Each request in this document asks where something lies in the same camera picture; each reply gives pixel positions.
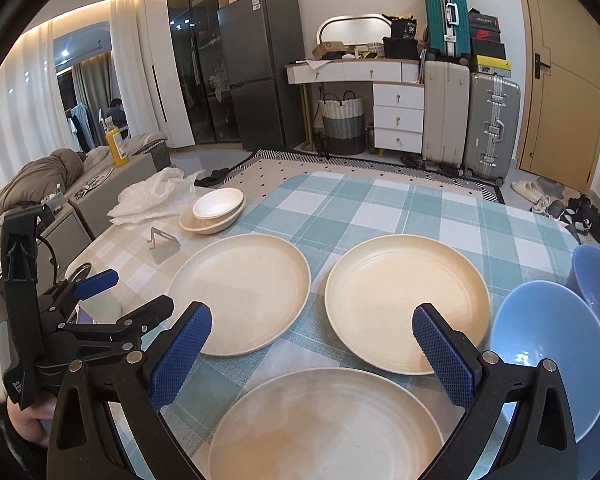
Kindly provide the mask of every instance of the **dining table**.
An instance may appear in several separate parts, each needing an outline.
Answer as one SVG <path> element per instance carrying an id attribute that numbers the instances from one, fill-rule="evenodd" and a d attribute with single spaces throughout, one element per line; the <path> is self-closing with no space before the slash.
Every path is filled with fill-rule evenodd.
<path id="1" fill-rule="evenodd" d="M 198 195 L 208 192 L 198 189 Z M 177 254 L 161 264 L 152 259 L 151 228 L 175 236 Z M 112 226 L 72 264 L 91 262 L 94 271 L 114 269 L 120 277 L 111 290 L 123 314 L 167 294 L 178 270 L 196 252 L 223 237 L 260 233 L 289 241 L 307 259 L 312 283 L 308 301 L 295 323 L 261 350 L 238 357 L 199 355 L 175 402 L 162 418 L 182 449 L 208 477 L 214 431 L 224 414 L 245 394 L 285 374 L 312 368 L 366 370 L 400 384 L 430 411 L 446 439 L 464 411 L 451 404 L 435 375 L 407 376 L 374 368 L 337 337 L 324 304 L 327 277 L 353 247 L 389 234 L 433 238 L 458 250 L 484 279 L 491 301 L 491 322 L 504 298 L 522 283 L 549 280 L 565 284 L 577 241 L 550 218 L 448 189 L 415 186 L 383 178 L 315 171 L 284 181 L 259 203 L 250 201 L 238 221 L 212 236 L 196 235 L 178 217 Z M 409 277 L 404 277 L 408 286 Z M 147 348 L 166 320 L 142 338 Z M 482 342 L 483 348 L 488 336 Z M 119 405 L 111 405 L 125 450 L 142 478 L 152 478 Z M 500 417 L 472 478 L 490 468 L 507 424 Z"/>

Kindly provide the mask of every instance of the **orange juice bottle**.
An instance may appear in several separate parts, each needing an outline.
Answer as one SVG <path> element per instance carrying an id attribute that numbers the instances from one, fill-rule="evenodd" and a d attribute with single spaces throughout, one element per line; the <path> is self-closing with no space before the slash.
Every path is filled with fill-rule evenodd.
<path id="1" fill-rule="evenodd" d="M 105 137 L 107 138 L 107 144 L 109 145 L 111 155 L 113 156 L 113 162 L 117 167 L 124 166 L 129 162 L 129 156 L 122 144 L 122 134 L 120 133 L 120 130 L 114 126 L 113 119 L 110 117 L 105 119 L 105 124 L 108 128 Z"/>

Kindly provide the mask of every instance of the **person's hand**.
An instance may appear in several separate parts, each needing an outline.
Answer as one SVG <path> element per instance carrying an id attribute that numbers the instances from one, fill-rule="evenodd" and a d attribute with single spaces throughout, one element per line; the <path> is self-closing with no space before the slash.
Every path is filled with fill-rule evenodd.
<path id="1" fill-rule="evenodd" d="M 7 397 L 7 413 L 13 429 L 27 442 L 48 447 L 49 434 L 40 424 L 41 420 L 52 420 L 57 399 L 46 392 L 40 392 L 35 404 L 20 410 L 17 404 Z"/>

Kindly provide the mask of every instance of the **refrigerator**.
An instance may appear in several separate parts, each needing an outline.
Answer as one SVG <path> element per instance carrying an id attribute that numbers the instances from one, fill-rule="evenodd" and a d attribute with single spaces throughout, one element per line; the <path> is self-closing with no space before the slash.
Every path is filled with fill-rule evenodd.
<path id="1" fill-rule="evenodd" d="M 304 59 L 297 0 L 238 0 L 218 10 L 240 140 L 294 148 L 304 141 L 300 88 L 286 77 Z"/>

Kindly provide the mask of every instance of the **blue gripper pad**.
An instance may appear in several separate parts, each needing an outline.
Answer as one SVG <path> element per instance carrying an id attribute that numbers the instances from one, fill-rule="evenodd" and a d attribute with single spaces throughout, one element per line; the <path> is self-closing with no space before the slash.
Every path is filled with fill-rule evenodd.
<path id="1" fill-rule="evenodd" d="M 474 375 L 431 316 L 416 308 L 413 335 L 455 406 L 468 410 L 475 400 Z"/>
<path id="2" fill-rule="evenodd" d="M 165 350 L 151 374 L 149 400 L 156 413 L 176 399 L 209 334 L 211 311 L 208 306 L 200 304 Z"/>
<path id="3" fill-rule="evenodd" d="M 105 270 L 78 283 L 74 288 L 74 299 L 78 301 L 88 300 L 117 284 L 118 273 L 113 269 Z"/>

